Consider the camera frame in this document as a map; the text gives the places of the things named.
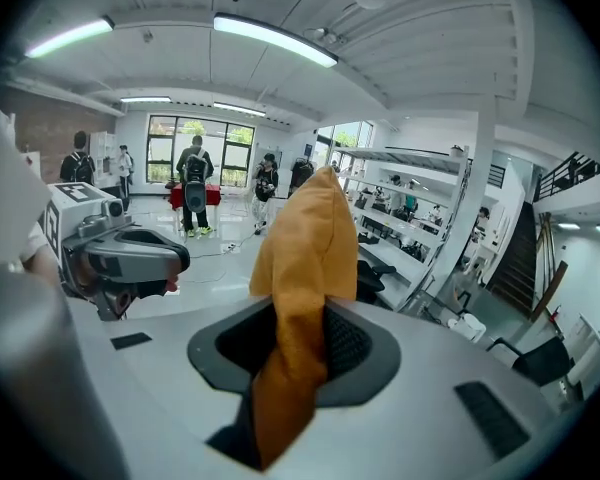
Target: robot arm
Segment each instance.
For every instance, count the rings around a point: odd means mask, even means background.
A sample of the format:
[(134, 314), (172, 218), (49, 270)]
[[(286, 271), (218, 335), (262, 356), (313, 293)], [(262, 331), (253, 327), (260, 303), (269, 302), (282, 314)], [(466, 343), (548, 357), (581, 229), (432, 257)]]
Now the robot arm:
[(189, 267), (183, 245), (134, 224), (119, 199), (85, 183), (49, 188), (43, 228), (65, 286), (94, 303), (102, 320), (122, 318), (138, 297), (164, 295)]

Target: black backpack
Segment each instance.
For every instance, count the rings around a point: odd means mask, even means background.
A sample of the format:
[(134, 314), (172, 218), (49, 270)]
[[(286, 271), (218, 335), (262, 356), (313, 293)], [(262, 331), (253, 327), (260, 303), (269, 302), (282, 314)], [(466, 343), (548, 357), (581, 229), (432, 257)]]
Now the black backpack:
[(196, 181), (198, 183), (205, 182), (209, 164), (207, 164), (207, 161), (204, 159), (204, 154), (205, 150), (200, 148), (197, 155), (192, 153), (187, 157), (184, 169), (184, 181)]
[(93, 183), (93, 169), (91, 167), (91, 158), (89, 155), (80, 156), (78, 153), (71, 155), (76, 161), (76, 167), (71, 175), (71, 181)]

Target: black slot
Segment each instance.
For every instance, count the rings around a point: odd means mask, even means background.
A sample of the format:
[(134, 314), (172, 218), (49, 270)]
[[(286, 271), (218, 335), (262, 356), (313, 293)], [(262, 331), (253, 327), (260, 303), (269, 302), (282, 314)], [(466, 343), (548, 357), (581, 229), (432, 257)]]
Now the black slot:
[(529, 434), (482, 382), (453, 388), (498, 459), (529, 440)]
[(116, 350), (122, 350), (123, 348), (135, 347), (142, 343), (151, 341), (151, 338), (143, 332), (137, 332), (135, 334), (129, 334), (127, 336), (119, 336), (117, 338), (111, 338), (111, 344)]

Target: person's arm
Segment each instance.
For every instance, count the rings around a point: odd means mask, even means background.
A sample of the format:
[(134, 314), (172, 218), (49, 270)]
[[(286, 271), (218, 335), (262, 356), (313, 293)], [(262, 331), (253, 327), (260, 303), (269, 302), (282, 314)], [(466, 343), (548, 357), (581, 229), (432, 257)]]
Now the person's arm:
[(27, 245), (20, 254), (20, 261), (27, 272), (41, 277), (52, 287), (60, 286), (58, 262), (38, 223), (29, 233)]
[(185, 157), (185, 153), (186, 153), (186, 149), (180, 153), (180, 160), (178, 160), (178, 163), (176, 164), (176, 171), (178, 171), (180, 173), (180, 176), (182, 176), (182, 166), (184, 165), (184, 162), (186, 160)]
[(70, 157), (65, 156), (64, 160), (62, 161), (62, 165), (60, 166), (60, 181), (61, 182), (68, 182), (69, 181), (69, 177), (67, 177), (67, 170), (69, 168), (68, 166), (68, 160)]
[(211, 157), (209, 156), (209, 152), (205, 151), (203, 158), (207, 161), (207, 165), (209, 166), (209, 170), (207, 171), (207, 178), (211, 178), (213, 176), (213, 164), (211, 163)]

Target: stair railing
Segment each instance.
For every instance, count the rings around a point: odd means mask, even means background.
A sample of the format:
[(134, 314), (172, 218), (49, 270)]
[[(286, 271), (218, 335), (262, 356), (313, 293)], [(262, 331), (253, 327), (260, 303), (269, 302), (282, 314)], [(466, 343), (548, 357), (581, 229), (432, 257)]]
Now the stair railing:
[(542, 312), (546, 310), (568, 267), (564, 261), (561, 261), (556, 268), (556, 253), (550, 213), (540, 214), (540, 233), (538, 234), (538, 241), (536, 243), (536, 252), (542, 254), (543, 279), (542, 296), (531, 314), (532, 322), (535, 322)]

